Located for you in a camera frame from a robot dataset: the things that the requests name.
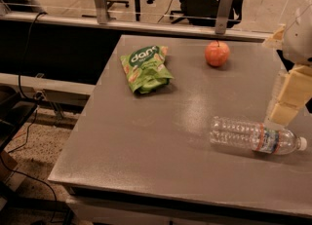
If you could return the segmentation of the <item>yellow segmented gripper finger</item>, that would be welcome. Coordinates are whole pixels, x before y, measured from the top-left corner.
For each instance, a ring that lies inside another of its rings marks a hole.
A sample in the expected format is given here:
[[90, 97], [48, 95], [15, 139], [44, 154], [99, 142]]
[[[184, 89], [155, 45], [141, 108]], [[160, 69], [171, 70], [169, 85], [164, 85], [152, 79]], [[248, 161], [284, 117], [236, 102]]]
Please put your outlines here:
[[286, 26], [284, 24], [280, 25], [277, 30], [275, 30], [269, 37], [264, 40], [262, 46], [265, 48], [281, 50], [285, 28]]
[[296, 64], [290, 71], [280, 70], [266, 111], [268, 128], [284, 128], [312, 98], [312, 68]]

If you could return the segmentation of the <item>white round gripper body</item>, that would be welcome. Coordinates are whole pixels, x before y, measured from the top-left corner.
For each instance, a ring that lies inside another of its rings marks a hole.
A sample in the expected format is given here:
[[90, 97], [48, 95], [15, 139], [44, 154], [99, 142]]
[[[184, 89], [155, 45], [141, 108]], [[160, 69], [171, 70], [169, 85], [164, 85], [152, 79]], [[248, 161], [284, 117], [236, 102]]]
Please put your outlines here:
[[304, 0], [287, 22], [282, 51], [292, 63], [312, 65], [312, 0]]

